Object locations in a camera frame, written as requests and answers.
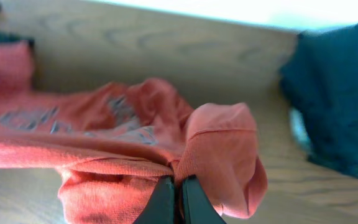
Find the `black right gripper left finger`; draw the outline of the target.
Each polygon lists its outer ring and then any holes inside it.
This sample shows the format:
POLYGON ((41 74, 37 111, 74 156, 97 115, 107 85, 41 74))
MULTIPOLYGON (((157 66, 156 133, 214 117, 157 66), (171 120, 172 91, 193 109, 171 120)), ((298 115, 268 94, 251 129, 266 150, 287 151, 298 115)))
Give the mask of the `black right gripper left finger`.
POLYGON ((175 187, 172 178, 163 176, 134 224, 174 224, 175 187))

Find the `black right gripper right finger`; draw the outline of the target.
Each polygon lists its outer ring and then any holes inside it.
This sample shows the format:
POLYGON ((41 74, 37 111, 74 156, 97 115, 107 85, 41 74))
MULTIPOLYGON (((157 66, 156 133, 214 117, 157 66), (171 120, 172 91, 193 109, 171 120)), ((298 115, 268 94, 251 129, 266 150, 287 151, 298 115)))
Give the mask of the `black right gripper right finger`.
POLYGON ((182 183, 181 205, 185 224, 226 224, 215 211, 195 175, 182 183))

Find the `red printed t-shirt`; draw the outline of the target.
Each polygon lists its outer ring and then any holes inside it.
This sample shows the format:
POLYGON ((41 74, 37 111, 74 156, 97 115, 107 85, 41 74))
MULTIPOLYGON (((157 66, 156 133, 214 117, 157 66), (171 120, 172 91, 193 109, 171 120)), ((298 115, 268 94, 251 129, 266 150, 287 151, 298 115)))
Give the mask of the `red printed t-shirt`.
POLYGON ((219 215, 251 217, 267 190, 243 103, 192 108, 166 81, 56 95, 31 89, 32 51, 0 44, 0 168, 53 168, 70 223, 132 223, 163 176, 191 175, 219 215))

